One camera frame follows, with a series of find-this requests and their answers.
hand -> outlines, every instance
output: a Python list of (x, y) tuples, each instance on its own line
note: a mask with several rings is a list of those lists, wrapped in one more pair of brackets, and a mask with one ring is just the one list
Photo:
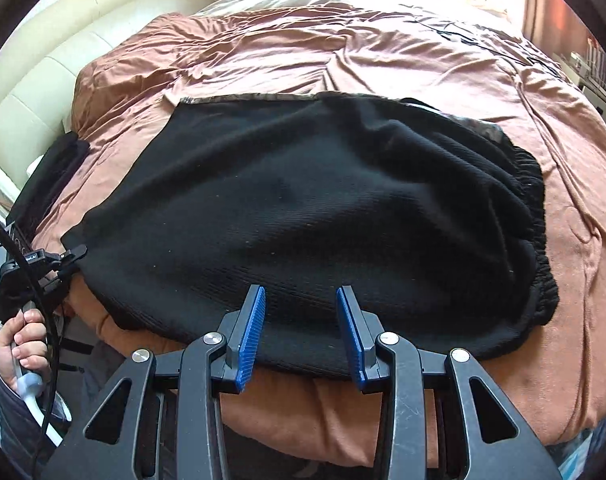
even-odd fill
[(49, 381), (49, 363), (46, 358), (45, 320), (36, 309), (22, 311), (8, 320), (0, 329), (0, 377), (14, 393), (17, 393), (14, 358), (26, 370), (38, 373), (43, 381)]

white headboard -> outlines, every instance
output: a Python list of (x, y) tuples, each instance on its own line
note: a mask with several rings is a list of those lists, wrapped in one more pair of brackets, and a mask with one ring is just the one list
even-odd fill
[(0, 51), (0, 203), (16, 199), (27, 167), (63, 133), (87, 63), (160, 14), (214, 1), (57, 0), (24, 20)]

curtain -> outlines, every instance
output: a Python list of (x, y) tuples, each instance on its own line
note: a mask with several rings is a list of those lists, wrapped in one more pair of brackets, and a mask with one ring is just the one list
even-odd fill
[(525, 0), (523, 36), (545, 54), (587, 55), (587, 27), (563, 0)]

bed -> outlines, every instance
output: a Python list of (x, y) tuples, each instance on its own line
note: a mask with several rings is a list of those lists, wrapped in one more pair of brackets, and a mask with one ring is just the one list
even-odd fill
[[(62, 249), (61, 236), (112, 192), (182, 97), (338, 90), (415, 97), (492, 121), (544, 174), (548, 257), (560, 303), (521, 348), (484, 367), (544, 444), (595, 426), (606, 415), (606, 126), (583, 94), (509, 23), (471, 7), (439, 0), (209, 1), (192, 16), (153, 19), (79, 67), (70, 127), (90, 153), (34, 246)], [(25, 164), (32, 155), (38, 153), (25, 155)], [(15, 175), (12, 181), (25, 180)], [(67, 307), (125, 356), (142, 346), (180, 348), (120, 329), (82, 276)], [(262, 367), (241, 396), (222, 398), (224, 422), (237, 433), (350, 466), (371, 465), (379, 407), (379, 398), (362, 396), (351, 383)], [(432, 464), (434, 431), (430, 424)]]

silver screw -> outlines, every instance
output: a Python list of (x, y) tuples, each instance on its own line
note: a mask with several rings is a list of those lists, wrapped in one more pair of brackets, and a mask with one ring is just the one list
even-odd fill
[(452, 356), (452, 359), (454, 359), (455, 361), (458, 361), (459, 363), (464, 363), (465, 361), (468, 361), (470, 358), (469, 352), (462, 348), (455, 348), (454, 350), (452, 350), (450, 355)]
[(379, 340), (386, 345), (395, 345), (398, 343), (398, 335), (394, 332), (384, 332), (379, 334)]
[(223, 340), (223, 336), (218, 332), (208, 332), (203, 336), (203, 343), (206, 345), (218, 345)]
[(145, 350), (144, 348), (140, 350), (136, 350), (132, 354), (132, 361), (135, 363), (144, 363), (149, 359), (149, 350)]

